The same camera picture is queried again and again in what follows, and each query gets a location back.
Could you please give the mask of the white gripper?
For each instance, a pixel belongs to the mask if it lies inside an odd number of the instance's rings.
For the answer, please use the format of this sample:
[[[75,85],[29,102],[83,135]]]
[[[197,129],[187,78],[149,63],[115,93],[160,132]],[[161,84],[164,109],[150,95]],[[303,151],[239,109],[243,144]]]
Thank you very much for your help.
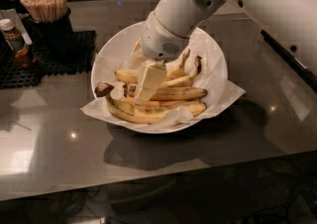
[[[132,54],[142,49],[149,59],[177,59],[188,46],[188,38],[180,38],[171,33],[151,12],[143,25],[141,37],[137,39]],[[138,74],[138,84],[134,94],[137,104],[148,102],[164,82],[167,70],[164,62],[145,62]]]

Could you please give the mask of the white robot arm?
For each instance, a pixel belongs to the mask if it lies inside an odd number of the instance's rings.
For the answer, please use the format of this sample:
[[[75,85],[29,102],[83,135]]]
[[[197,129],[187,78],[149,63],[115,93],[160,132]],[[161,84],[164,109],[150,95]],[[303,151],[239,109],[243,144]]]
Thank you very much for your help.
[[[141,33],[141,66],[135,101],[153,97],[164,64],[177,59],[200,23],[228,2],[242,10],[309,71],[317,72],[317,0],[159,0]]]

